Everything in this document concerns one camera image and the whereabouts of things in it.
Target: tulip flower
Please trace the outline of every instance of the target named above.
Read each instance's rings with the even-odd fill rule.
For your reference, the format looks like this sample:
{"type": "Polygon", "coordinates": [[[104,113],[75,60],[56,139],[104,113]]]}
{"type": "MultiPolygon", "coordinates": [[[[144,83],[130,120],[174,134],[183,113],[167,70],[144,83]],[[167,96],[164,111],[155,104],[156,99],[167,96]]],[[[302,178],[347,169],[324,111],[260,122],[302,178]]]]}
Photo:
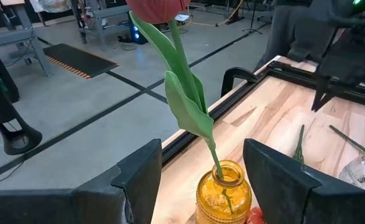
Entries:
{"type": "MultiPolygon", "coordinates": [[[[132,22],[161,54],[167,67],[164,78],[165,95],[171,112],[177,119],[178,126],[204,138],[210,149],[218,175],[224,178],[215,151],[214,120],[208,115],[203,85],[188,66],[177,22],[174,19],[179,11],[185,9],[189,0],[127,0],[127,3],[132,9],[129,12],[132,22]],[[166,20],[168,20],[173,43],[150,24],[158,24],[166,20]]],[[[231,213],[233,213],[226,189],[223,190],[223,194],[228,201],[231,213]]]]}
{"type": "Polygon", "coordinates": [[[184,11],[190,0],[126,0],[131,10],[140,19],[150,24],[171,21],[184,11]]]}

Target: tulip leaf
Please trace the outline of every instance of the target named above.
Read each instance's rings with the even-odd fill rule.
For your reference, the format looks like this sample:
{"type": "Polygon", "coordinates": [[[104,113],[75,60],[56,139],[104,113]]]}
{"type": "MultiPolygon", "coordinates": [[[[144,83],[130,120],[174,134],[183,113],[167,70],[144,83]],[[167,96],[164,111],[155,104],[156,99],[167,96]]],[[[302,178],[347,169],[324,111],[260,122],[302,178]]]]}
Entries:
{"type": "Polygon", "coordinates": [[[193,100],[198,106],[201,104],[199,92],[197,91],[197,87],[195,84],[195,80],[193,79],[193,75],[189,69],[189,65],[187,62],[187,56],[185,55],[185,51],[183,49],[182,40],[180,36],[180,31],[178,29],[177,21],[172,19],[168,22],[169,28],[171,31],[172,40],[174,42],[175,50],[177,51],[179,62],[182,65],[182,72],[184,74],[184,79],[180,78],[180,81],[188,82],[190,86],[189,92],[184,88],[185,93],[189,97],[189,99],[193,100]]]}
{"type": "Polygon", "coordinates": [[[203,88],[203,84],[201,84],[200,79],[195,74],[192,73],[192,76],[193,76],[193,81],[195,81],[197,92],[199,93],[201,110],[202,110],[202,112],[208,114],[207,106],[206,106],[206,99],[205,99],[205,90],[203,88]]]}
{"type": "Polygon", "coordinates": [[[213,119],[202,112],[198,105],[186,96],[174,72],[165,73],[164,85],[167,101],[171,112],[178,121],[178,126],[205,138],[208,143],[213,142],[213,119]]]}
{"type": "MultiPolygon", "coordinates": [[[[157,49],[161,54],[168,70],[171,70],[178,76],[180,83],[183,87],[183,91],[189,97],[189,99],[195,101],[195,95],[197,94],[197,87],[191,86],[188,76],[192,76],[191,73],[185,73],[183,69],[183,63],[180,61],[177,50],[170,39],[167,38],[161,31],[159,31],[152,24],[140,20],[132,11],[129,12],[131,20],[138,28],[139,32],[157,49]]],[[[204,102],[196,102],[197,105],[201,105],[204,102]]]]}

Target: floor mat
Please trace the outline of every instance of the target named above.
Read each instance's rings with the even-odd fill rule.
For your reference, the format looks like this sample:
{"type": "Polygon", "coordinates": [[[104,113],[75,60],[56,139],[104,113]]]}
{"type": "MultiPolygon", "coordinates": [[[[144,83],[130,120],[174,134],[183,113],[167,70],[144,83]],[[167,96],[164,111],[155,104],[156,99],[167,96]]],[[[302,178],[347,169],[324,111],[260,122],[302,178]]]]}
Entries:
{"type": "Polygon", "coordinates": [[[67,44],[43,49],[48,60],[85,79],[93,78],[119,66],[118,63],[67,44]]]}

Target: green flower stem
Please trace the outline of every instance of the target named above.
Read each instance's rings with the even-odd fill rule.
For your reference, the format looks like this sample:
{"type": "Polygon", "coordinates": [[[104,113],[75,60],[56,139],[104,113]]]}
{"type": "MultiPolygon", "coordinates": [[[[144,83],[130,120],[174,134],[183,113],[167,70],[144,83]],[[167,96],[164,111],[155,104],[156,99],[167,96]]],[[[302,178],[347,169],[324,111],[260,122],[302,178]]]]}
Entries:
{"type": "Polygon", "coordinates": [[[344,133],[342,133],[339,129],[337,129],[336,127],[334,127],[333,125],[329,125],[329,127],[335,132],[337,133],[339,136],[341,136],[343,139],[347,140],[348,142],[350,142],[352,145],[356,146],[361,152],[363,152],[365,154],[365,147],[360,145],[359,143],[357,143],[356,141],[353,141],[350,137],[348,137],[347,135],[345,135],[344,133]]]}
{"type": "Polygon", "coordinates": [[[207,146],[210,149],[211,156],[213,157],[215,166],[217,167],[217,173],[218,175],[223,179],[224,174],[222,173],[221,164],[219,163],[217,153],[215,151],[215,142],[214,139],[206,140],[207,146]]]}
{"type": "MultiPolygon", "coordinates": [[[[214,160],[215,166],[217,167],[217,173],[223,179],[224,178],[224,174],[222,173],[221,164],[219,163],[219,160],[218,160],[218,157],[217,157],[217,153],[215,151],[216,145],[215,145],[214,139],[206,140],[206,143],[207,143],[208,148],[210,149],[211,156],[213,156],[213,160],[214,160]]],[[[226,201],[228,202],[229,210],[233,214],[233,208],[232,208],[231,198],[229,197],[228,194],[226,194],[226,189],[224,189],[222,191],[222,194],[225,196],[226,201]]]]}
{"type": "Polygon", "coordinates": [[[200,98],[199,98],[199,94],[197,92],[197,88],[196,88],[195,81],[193,79],[192,72],[189,69],[187,58],[185,56],[185,51],[183,50],[180,33],[179,33],[179,30],[178,30],[178,27],[177,27],[177,22],[175,21],[175,19],[172,19],[169,22],[169,27],[170,27],[170,31],[171,31],[172,40],[174,41],[175,49],[177,50],[179,59],[180,59],[181,63],[183,64],[182,65],[183,75],[185,75],[190,88],[193,90],[192,93],[190,93],[189,91],[185,92],[185,93],[187,94],[189,99],[193,100],[198,105],[198,107],[200,108],[201,101],[200,101],[200,98]]]}
{"type": "Polygon", "coordinates": [[[305,127],[304,124],[301,125],[300,136],[298,137],[297,148],[295,149],[295,153],[292,156],[293,159],[295,159],[296,161],[301,162],[302,164],[305,163],[304,156],[302,155],[302,138],[303,138],[303,135],[304,135],[304,127],[305,127]]]}

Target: red object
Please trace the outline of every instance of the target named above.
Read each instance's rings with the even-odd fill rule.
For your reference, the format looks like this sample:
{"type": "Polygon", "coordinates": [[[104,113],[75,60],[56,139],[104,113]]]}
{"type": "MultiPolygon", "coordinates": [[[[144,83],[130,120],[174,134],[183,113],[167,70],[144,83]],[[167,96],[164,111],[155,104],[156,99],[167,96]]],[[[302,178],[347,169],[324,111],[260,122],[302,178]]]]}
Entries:
{"type": "Polygon", "coordinates": [[[126,0],[138,18],[151,24],[161,24],[185,10],[190,0],[126,0]]]}
{"type": "Polygon", "coordinates": [[[265,224],[262,219],[262,211],[259,207],[252,208],[249,212],[249,218],[247,219],[249,224],[265,224]]]}

